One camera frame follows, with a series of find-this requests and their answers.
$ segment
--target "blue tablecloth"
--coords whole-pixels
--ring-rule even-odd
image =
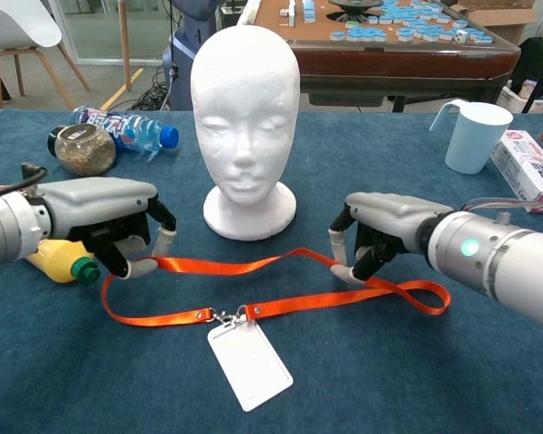
[[[412,194],[454,207],[511,195],[492,163],[478,175],[444,165],[454,126],[428,134],[433,117],[303,113],[282,178],[297,215],[261,242],[222,239],[202,219],[212,180],[192,115],[153,113],[181,131],[178,151],[151,163],[121,155],[108,174],[151,182],[176,214],[173,255],[248,261],[306,246],[328,254],[327,228],[347,193]],[[0,183],[19,164],[72,178],[48,154],[46,136],[68,113],[0,111]],[[543,116],[512,125],[537,137]],[[543,215],[513,213],[543,231]],[[262,320],[294,384],[250,413],[239,407],[207,342],[215,325],[142,329],[111,319],[100,282],[57,285],[25,261],[0,266],[0,433],[183,432],[543,432],[543,326],[403,255],[379,276],[434,279],[453,304],[425,316],[399,297]],[[237,306],[342,288],[327,269],[287,259],[239,278],[151,276],[117,282],[112,307],[126,315]]]

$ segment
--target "blue bottle cap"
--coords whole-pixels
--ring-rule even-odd
[[[163,127],[159,143],[167,149],[174,149],[179,144],[179,131],[175,127]]]

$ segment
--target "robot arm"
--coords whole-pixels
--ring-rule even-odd
[[[343,232],[358,223],[358,263],[347,267]],[[543,323],[543,233],[456,212],[410,196],[353,193],[330,227],[332,272],[368,279],[398,253],[419,253],[449,278]]]
[[[148,183],[90,177],[0,195],[0,263],[28,256],[47,238],[82,241],[111,273],[127,278],[133,264],[116,242],[135,237],[148,245],[147,214],[162,224],[159,239],[168,249],[176,220]]]

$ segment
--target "green indicator light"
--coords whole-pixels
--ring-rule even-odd
[[[466,240],[462,243],[462,247],[460,247],[460,251],[464,256],[467,256],[468,258],[478,253],[478,250],[480,249],[480,243],[478,240]]]

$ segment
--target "green bottle cap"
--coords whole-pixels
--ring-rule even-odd
[[[83,256],[74,261],[70,274],[79,282],[92,283],[100,277],[100,270],[94,260]]]

